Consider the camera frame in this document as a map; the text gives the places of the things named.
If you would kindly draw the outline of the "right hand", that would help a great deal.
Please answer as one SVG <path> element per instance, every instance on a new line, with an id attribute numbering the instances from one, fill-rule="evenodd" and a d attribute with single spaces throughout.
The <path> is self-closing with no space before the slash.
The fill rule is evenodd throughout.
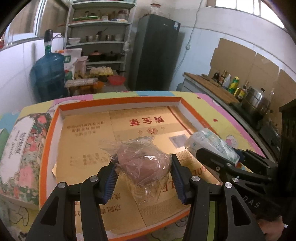
<path id="1" fill-rule="evenodd" d="M 279 216 L 274 221 L 258 219 L 257 223 L 264 234 L 265 240 L 287 240 L 287 238 L 285 237 L 285 225 L 282 221 L 282 216 Z"/>

